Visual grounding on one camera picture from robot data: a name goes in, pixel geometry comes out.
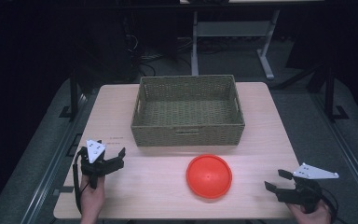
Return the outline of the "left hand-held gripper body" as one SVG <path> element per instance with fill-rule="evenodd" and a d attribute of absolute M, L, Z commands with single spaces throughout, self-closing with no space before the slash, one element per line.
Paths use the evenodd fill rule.
<path fill-rule="evenodd" d="M 106 145 L 101 141 L 87 140 L 85 147 L 88 149 L 89 159 L 87 161 L 81 160 L 81 171 L 83 175 L 89 178 L 91 188 L 97 188 L 99 177 L 109 175 L 124 167 L 124 158 L 120 159 L 118 154 L 109 160 L 104 158 Z"/>

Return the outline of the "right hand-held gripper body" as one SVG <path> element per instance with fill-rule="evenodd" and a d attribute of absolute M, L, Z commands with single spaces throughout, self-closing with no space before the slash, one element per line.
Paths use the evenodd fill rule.
<path fill-rule="evenodd" d="M 315 211 L 319 201 L 327 204 L 333 214 L 337 213 L 337 200 L 332 203 L 323 194 L 323 188 L 319 185 L 321 179 L 338 179 L 339 174 L 329 172 L 321 168 L 302 163 L 293 174 L 295 187 L 293 189 L 277 188 L 275 196 L 280 203 L 291 203 L 301 205 L 305 208 L 306 213 Z"/>

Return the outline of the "orange round plastic plate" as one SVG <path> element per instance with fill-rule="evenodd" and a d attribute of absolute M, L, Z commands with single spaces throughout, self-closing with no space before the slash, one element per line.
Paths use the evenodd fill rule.
<path fill-rule="evenodd" d="M 222 158 L 204 154 L 194 158 L 187 166 L 186 182 L 196 195 L 217 199 L 229 191 L 232 172 Z"/>

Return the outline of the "green woven basket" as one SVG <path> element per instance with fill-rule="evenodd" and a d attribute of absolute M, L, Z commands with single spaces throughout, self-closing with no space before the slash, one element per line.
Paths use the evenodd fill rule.
<path fill-rule="evenodd" d="M 131 121 L 139 147 L 236 146 L 244 127 L 232 75 L 140 81 Z"/>

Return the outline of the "person's right hand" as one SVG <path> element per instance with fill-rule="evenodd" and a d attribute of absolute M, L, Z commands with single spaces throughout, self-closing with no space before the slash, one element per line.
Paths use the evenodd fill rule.
<path fill-rule="evenodd" d="M 319 201 L 312 213 L 304 213 L 303 208 L 296 204 L 288 203 L 286 205 L 293 214 L 298 224 L 331 224 L 331 213 L 329 207 Z"/>

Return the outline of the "person's left hand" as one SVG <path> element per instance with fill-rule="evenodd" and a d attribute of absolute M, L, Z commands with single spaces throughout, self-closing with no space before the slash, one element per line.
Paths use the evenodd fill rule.
<path fill-rule="evenodd" d="M 80 184 L 82 189 L 80 224 L 96 224 L 105 200 L 105 177 L 98 178 L 96 189 L 89 186 L 89 181 L 90 179 L 86 175 L 82 176 Z"/>

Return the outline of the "black metal stand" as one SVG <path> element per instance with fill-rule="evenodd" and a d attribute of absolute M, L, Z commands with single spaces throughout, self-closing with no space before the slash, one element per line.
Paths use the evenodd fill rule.
<path fill-rule="evenodd" d="M 76 118 L 78 112 L 78 92 L 77 92 L 77 81 L 76 72 L 73 71 L 69 78 L 70 84 L 70 104 L 66 105 L 60 114 L 60 118 L 68 118 L 73 121 Z"/>
<path fill-rule="evenodd" d="M 330 64 L 325 67 L 324 113 L 331 122 L 348 119 L 349 116 L 341 105 L 334 105 L 335 74 Z"/>

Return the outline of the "aluminium floor rail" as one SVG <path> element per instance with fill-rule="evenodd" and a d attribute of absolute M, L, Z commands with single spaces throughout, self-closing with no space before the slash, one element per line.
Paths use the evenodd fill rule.
<path fill-rule="evenodd" d="M 56 174 L 58 173 L 61 162 L 65 157 L 67 150 L 72 147 L 72 141 L 76 139 L 75 130 L 78 126 L 78 122 L 80 121 L 79 117 L 82 115 L 84 106 L 87 102 L 88 99 L 83 93 L 81 93 L 79 98 L 75 100 L 78 111 L 73 117 L 70 117 L 62 138 L 48 164 L 48 168 L 42 175 L 41 181 L 34 191 L 32 200 L 27 206 L 27 209 L 21 219 L 21 224 L 35 224 L 42 205 L 48 197 L 48 192 L 54 182 Z"/>
<path fill-rule="evenodd" d="M 347 163 L 348 168 L 350 169 L 352 176 L 354 177 L 358 185 L 358 160 L 351 151 L 351 147 L 348 142 L 344 139 L 344 135 L 341 133 L 341 130 L 338 128 L 337 123 L 334 119 L 330 119 L 324 112 L 324 102 L 320 96 L 312 94 L 310 99 L 315 104 L 319 114 L 326 123 L 331 134 L 334 136 L 338 147 L 341 151 L 344 161 Z"/>

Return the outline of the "grey metal desk frame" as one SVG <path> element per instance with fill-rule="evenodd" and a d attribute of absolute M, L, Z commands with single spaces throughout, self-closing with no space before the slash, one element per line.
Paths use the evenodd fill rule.
<path fill-rule="evenodd" d="M 264 37 L 265 44 L 258 49 L 257 57 L 267 80 L 274 74 L 267 58 L 269 45 L 280 15 L 274 10 L 269 21 L 199 21 L 198 12 L 193 13 L 191 75 L 199 75 L 198 40 L 200 37 Z"/>

